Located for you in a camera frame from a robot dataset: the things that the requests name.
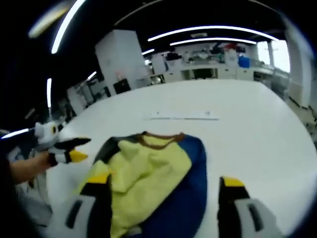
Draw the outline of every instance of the fluorescent light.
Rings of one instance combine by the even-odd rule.
[[[75,15],[75,13],[77,12],[77,10],[80,8],[80,6],[85,2],[85,0],[77,0],[75,2],[75,4],[71,7],[71,9],[69,10],[69,12],[67,13],[65,19],[63,20],[58,33],[56,35],[53,47],[52,47],[52,54],[55,54],[58,50],[58,47],[60,45],[61,39],[63,38],[63,35],[71,21],[71,19],[73,18],[73,16]]]
[[[9,138],[9,137],[13,137],[15,135],[19,135],[19,134],[22,134],[22,133],[25,133],[25,132],[28,132],[30,131],[30,129],[23,129],[23,130],[18,130],[18,131],[15,131],[15,132],[11,132],[3,137],[1,137],[1,139],[6,139],[6,138]]]
[[[88,79],[91,79],[92,77],[94,77],[96,73],[97,73],[96,71],[93,72],[91,75],[89,75]]]
[[[142,52],[142,55],[146,55],[146,54],[151,53],[151,52],[153,52],[153,51],[154,51],[154,49],[150,49],[150,50],[148,50],[148,51],[144,51],[144,52]]]
[[[48,101],[48,108],[51,108],[51,87],[52,87],[52,79],[49,78],[46,85],[46,97]]]
[[[196,42],[196,41],[237,41],[237,42],[244,42],[248,44],[253,44],[255,45],[255,41],[248,41],[248,40],[242,40],[242,39],[234,39],[234,38],[225,38],[225,37],[215,37],[215,38],[200,38],[200,39],[192,39],[192,40],[187,40],[187,41],[179,41],[179,42],[174,42],[170,43],[170,46],[175,46],[179,44],[185,44],[189,42]]]
[[[170,31],[164,34],[160,34],[158,36],[154,36],[148,39],[148,41],[153,41],[156,40],[158,38],[162,38],[164,36],[169,36],[169,35],[173,35],[176,33],[180,33],[180,32],[186,32],[186,31],[195,31],[195,30],[207,30],[207,29],[227,29],[227,30],[237,30],[237,31],[245,31],[245,32],[250,32],[253,34],[257,34],[260,36],[264,36],[267,37],[271,40],[274,41],[278,41],[277,38],[270,36],[268,34],[265,34],[263,32],[260,31],[255,31],[255,30],[251,30],[251,29],[247,29],[247,28],[243,28],[243,27],[236,27],[236,26],[196,26],[196,27],[189,27],[189,28],[184,28],[184,29],[180,29],[180,30],[175,30],[175,31]]]

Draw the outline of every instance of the white table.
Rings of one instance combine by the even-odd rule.
[[[143,120],[155,110],[211,110],[218,121]],[[217,237],[219,177],[236,177],[260,199],[290,233],[309,209],[316,191],[317,155],[305,127],[272,91],[257,82],[194,80],[137,89],[87,108],[61,132],[62,138],[87,136],[79,150],[89,154],[81,164],[48,171],[53,211],[89,170],[99,148],[111,136],[142,131],[184,132],[205,145],[208,204],[197,237]]]

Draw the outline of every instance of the brown trim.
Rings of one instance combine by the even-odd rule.
[[[143,138],[144,135],[150,136],[150,137],[154,137],[154,138],[158,138],[158,139],[163,139],[163,140],[169,140],[169,139],[173,139],[173,140],[169,141],[165,145],[150,145],[144,140],[144,138]],[[137,135],[138,142],[141,145],[146,146],[146,147],[151,148],[151,149],[155,149],[155,150],[164,149],[170,143],[181,141],[181,140],[184,139],[184,137],[185,137],[184,133],[180,133],[180,134],[177,134],[177,135],[156,135],[156,134],[152,134],[152,133],[149,133],[149,132],[146,132],[146,131],[144,131],[142,134],[138,134]]]
[[[299,108],[301,107],[301,106],[299,106],[299,104],[294,99],[291,98],[291,96],[288,96],[288,97],[293,103],[296,104],[297,107],[299,107]]]

